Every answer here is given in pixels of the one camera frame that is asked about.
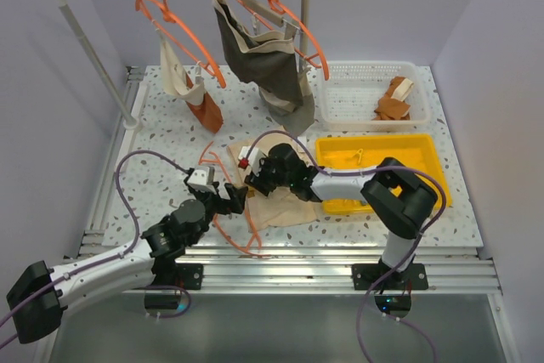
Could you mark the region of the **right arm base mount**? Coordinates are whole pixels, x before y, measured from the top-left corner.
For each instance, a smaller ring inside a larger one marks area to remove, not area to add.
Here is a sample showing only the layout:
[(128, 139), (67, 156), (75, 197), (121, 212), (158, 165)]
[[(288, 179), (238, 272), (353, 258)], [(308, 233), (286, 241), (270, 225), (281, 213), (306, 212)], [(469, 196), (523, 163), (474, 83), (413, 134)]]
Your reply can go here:
[[(382, 262), (377, 264), (353, 264), (352, 282), (355, 291), (367, 291), (389, 267)], [(381, 313), (399, 318), (406, 317), (411, 311), (413, 291), (429, 289), (427, 272), (423, 264), (410, 265), (403, 271), (395, 271), (385, 280), (373, 287), (374, 301)]]

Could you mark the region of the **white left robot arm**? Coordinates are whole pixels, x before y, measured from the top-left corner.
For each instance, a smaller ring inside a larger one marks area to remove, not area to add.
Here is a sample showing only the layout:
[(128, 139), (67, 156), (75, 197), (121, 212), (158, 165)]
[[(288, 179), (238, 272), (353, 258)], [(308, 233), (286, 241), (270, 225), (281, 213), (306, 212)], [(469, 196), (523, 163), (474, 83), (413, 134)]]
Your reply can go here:
[(175, 261), (195, 245), (218, 215), (242, 214), (246, 187), (225, 184), (227, 196), (213, 183), (137, 236), (135, 241), (85, 260), (49, 267), (29, 265), (9, 290), (8, 314), (21, 344), (34, 343), (60, 327), (63, 317), (102, 298), (146, 286), (168, 288), (176, 280)]

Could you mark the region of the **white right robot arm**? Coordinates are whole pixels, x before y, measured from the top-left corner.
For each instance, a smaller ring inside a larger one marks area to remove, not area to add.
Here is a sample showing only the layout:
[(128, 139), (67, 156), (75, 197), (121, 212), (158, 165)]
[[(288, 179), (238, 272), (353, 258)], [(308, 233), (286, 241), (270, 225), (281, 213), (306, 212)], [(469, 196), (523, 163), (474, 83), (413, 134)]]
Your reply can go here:
[(395, 289), (408, 280), (413, 246), (439, 200), (419, 174), (392, 157), (359, 171), (308, 165), (287, 143), (273, 146), (267, 154), (245, 146), (238, 161), (249, 171), (244, 183), (264, 196), (281, 187), (300, 201), (350, 200), (370, 206), (388, 229), (378, 269), (380, 282)]

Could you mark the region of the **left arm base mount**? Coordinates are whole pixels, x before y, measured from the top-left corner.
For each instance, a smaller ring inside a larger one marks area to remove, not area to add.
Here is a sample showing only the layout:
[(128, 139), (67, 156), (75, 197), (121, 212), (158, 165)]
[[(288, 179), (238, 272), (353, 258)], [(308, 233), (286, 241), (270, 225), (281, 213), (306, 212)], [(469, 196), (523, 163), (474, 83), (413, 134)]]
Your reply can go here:
[(183, 315), (191, 306), (191, 293), (201, 289), (202, 280), (202, 264), (175, 264), (145, 288), (146, 311), (164, 319)]

